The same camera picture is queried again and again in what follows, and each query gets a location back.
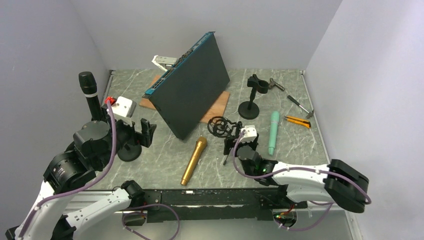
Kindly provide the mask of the black tripod shock mount stand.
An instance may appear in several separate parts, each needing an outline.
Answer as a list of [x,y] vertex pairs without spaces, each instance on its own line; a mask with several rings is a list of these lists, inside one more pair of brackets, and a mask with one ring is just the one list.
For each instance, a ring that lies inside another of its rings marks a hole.
[[226,156],[222,165],[227,164],[227,159],[232,152],[235,142],[240,135],[243,123],[241,121],[230,121],[224,116],[214,116],[207,122],[208,131],[217,138],[224,139],[223,155]]

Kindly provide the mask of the black microphone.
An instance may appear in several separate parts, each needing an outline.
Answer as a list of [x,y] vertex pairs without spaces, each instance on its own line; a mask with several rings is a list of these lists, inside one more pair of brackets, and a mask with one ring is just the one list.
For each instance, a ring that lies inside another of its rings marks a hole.
[[81,90],[86,98],[92,120],[102,120],[104,118],[104,114],[100,106],[97,83],[93,73],[90,71],[80,72],[78,74],[78,81]]

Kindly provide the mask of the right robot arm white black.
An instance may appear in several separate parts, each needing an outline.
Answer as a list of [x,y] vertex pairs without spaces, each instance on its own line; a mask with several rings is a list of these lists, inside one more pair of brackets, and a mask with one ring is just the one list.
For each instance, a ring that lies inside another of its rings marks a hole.
[[368,195],[369,179],[340,159],[328,164],[296,165],[263,158],[257,141],[246,142],[242,134],[224,139],[224,154],[239,159],[235,170],[242,176],[264,186],[278,186],[276,203],[287,208],[292,203],[330,202],[342,209],[363,213],[372,200]]

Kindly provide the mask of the teal green microphone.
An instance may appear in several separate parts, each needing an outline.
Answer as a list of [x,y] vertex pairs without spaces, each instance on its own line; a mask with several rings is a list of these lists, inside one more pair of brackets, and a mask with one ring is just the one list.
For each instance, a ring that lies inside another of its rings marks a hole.
[[280,122],[280,113],[278,111],[273,111],[270,116],[270,129],[269,129],[269,140],[268,140],[268,154],[270,156],[274,155],[274,151],[276,148],[279,122]]

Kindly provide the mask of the black stand with black microphone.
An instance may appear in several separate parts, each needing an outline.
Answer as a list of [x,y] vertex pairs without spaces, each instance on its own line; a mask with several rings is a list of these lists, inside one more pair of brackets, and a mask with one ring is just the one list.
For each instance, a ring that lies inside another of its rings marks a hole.
[[123,162],[132,162],[142,153],[142,146],[137,139],[131,139],[129,142],[117,141],[117,156]]

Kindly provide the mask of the black round base mic stand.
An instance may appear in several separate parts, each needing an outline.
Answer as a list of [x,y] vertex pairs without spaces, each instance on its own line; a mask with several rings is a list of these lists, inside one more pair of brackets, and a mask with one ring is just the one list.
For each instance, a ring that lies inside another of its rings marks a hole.
[[256,74],[253,74],[247,79],[247,87],[251,88],[249,101],[244,101],[238,106],[239,115],[246,120],[253,120],[258,117],[260,109],[254,100],[256,94],[266,94],[269,90],[269,82],[259,79]]

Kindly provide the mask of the gold microphone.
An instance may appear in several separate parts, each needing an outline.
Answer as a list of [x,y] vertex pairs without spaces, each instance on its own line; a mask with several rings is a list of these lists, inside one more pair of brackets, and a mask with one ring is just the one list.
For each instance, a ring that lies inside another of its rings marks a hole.
[[191,178],[193,176],[193,173],[194,173],[194,170],[196,168],[196,165],[198,164],[199,159],[200,159],[203,151],[207,147],[207,145],[208,145],[208,141],[207,141],[207,139],[205,137],[200,136],[197,139],[197,141],[195,143],[194,150],[192,152],[192,155],[191,155],[191,157],[190,157],[190,159],[188,161],[188,164],[187,164],[187,166],[185,168],[185,171],[184,171],[184,173],[183,173],[183,175],[181,177],[180,184],[182,186],[187,186],[188,185],[189,181],[191,180]]

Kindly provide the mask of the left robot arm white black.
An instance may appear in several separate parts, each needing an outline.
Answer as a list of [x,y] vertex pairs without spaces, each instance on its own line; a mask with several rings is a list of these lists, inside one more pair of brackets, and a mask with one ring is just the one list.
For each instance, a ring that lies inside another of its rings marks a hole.
[[139,209],[143,189],[125,181],[118,190],[80,210],[65,213],[71,200],[98,183],[112,167],[116,155],[133,161],[142,148],[152,144],[155,124],[141,120],[142,131],[122,120],[107,118],[86,123],[73,135],[73,142],[57,154],[43,174],[40,192],[21,225],[8,229],[9,240],[74,240],[112,213]]

